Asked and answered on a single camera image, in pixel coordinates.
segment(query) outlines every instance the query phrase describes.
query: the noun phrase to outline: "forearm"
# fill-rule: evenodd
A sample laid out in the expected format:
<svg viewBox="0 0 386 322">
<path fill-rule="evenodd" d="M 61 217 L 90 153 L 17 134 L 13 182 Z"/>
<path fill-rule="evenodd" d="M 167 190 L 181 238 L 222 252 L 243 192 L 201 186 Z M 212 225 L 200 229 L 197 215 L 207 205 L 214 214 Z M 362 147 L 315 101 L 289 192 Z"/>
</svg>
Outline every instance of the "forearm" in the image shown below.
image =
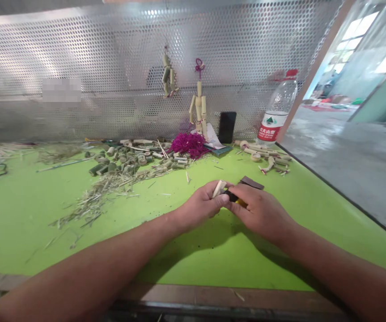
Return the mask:
<svg viewBox="0 0 386 322">
<path fill-rule="evenodd" d="M 74 321 L 110 305 L 168 241 L 182 233 L 174 212 L 86 248 L 0 300 L 4 321 Z"/>
<path fill-rule="evenodd" d="M 298 226 L 279 247 L 367 321 L 386 320 L 386 270 Z"/>
</svg>

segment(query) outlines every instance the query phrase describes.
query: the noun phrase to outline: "red label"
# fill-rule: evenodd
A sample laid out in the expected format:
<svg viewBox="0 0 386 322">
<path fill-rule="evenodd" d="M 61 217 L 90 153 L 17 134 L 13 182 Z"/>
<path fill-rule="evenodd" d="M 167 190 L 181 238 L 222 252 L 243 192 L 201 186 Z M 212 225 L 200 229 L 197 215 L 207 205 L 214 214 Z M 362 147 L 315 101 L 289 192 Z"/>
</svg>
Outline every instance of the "red label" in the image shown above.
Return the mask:
<svg viewBox="0 0 386 322">
<path fill-rule="evenodd" d="M 267 127 L 261 124 L 257 137 L 262 141 L 276 141 L 276 136 L 282 127 Z"/>
</svg>

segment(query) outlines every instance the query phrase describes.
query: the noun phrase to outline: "hand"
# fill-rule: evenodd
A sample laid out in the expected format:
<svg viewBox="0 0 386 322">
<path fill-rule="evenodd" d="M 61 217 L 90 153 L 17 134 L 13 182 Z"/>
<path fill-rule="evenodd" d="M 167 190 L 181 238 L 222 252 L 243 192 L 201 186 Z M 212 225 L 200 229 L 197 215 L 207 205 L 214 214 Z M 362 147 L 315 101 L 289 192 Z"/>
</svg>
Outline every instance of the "hand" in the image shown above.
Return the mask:
<svg viewBox="0 0 386 322">
<path fill-rule="evenodd" d="M 211 181 L 197 189 L 194 194 L 178 209 L 174 216 L 182 232 L 190 231 L 208 218 L 214 217 L 229 202 L 228 195 L 219 195 L 211 199 L 219 180 Z"/>
<path fill-rule="evenodd" d="M 281 204 L 271 194 L 245 184 L 229 188 L 248 205 L 229 202 L 225 207 L 239 217 L 253 232 L 275 245 L 280 245 L 298 227 Z"/>
</svg>

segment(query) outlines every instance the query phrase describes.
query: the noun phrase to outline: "finger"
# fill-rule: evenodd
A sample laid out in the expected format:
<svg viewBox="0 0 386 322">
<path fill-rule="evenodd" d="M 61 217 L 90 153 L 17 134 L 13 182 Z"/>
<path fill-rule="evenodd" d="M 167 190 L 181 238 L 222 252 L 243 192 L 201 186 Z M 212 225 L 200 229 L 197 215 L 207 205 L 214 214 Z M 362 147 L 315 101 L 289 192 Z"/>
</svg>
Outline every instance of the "finger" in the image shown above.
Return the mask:
<svg viewBox="0 0 386 322">
<path fill-rule="evenodd" d="M 208 182 L 207 184 L 205 184 L 203 186 L 203 188 L 205 189 L 206 194 L 208 195 L 209 198 L 212 197 L 212 194 L 214 193 L 214 190 L 215 190 L 218 182 L 220 182 L 220 181 L 219 180 L 214 180 L 214 181 Z M 230 186 L 233 186 L 233 184 L 231 182 L 226 181 L 226 185 L 225 186 L 226 187 L 230 187 Z"/>
<path fill-rule="evenodd" d="M 238 203 L 228 202 L 225 207 L 234 213 L 243 222 L 245 222 L 245 220 L 251 216 L 251 213 Z"/>
<path fill-rule="evenodd" d="M 229 202 L 229 196 L 228 195 L 218 195 L 214 199 L 211 199 L 206 202 L 207 206 L 210 208 L 209 211 L 211 213 L 217 213 L 221 209 L 221 207 L 226 206 L 226 204 Z"/>
<path fill-rule="evenodd" d="M 253 188 L 246 184 L 238 184 L 229 188 L 229 191 L 234 193 L 237 197 L 245 201 L 247 204 L 251 204 L 254 201 L 263 199 L 263 191 Z"/>
</svg>

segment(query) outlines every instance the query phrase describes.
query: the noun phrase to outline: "white paper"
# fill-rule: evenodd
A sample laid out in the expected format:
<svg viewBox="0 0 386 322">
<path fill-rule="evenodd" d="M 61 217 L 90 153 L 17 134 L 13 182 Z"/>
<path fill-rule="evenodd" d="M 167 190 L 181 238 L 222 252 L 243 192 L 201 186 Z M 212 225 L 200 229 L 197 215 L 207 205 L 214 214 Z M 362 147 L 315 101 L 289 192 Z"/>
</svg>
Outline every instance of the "white paper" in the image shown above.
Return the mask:
<svg viewBox="0 0 386 322">
<path fill-rule="evenodd" d="M 220 143 L 220 140 L 218 140 L 215 134 L 214 128 L 210 123 L 206 124 L 206 131 L 208 132 L 208 141 L 205 143 L 206 146 L 209 146 L 210 148 L 216 148 L 217 150 L 221 148 L 225 148 L 225 145 L 222 145 Z M 190 133 L 193 134 L 196 132 L 197 132 L 196 129 L 194 129 Z"/>
</svg>

